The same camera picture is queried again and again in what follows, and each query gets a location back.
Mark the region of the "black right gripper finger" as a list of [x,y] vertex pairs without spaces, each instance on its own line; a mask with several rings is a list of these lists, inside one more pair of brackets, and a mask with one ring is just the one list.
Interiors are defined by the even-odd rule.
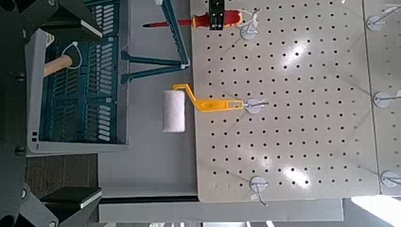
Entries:
[[102,31],[83,0],[56,0],[58,9],[41,26],[57,38],[71,42],[100,41]]
[[65,186],[41,198],[59,220],[57,227],[84,227],[102,196],[100,187]]

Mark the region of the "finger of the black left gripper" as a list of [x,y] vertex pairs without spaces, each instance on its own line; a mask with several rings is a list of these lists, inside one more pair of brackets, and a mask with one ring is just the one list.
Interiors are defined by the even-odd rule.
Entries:
[[224,0],[209,0],[209,15],[211,30],[222,30],[224,27]]

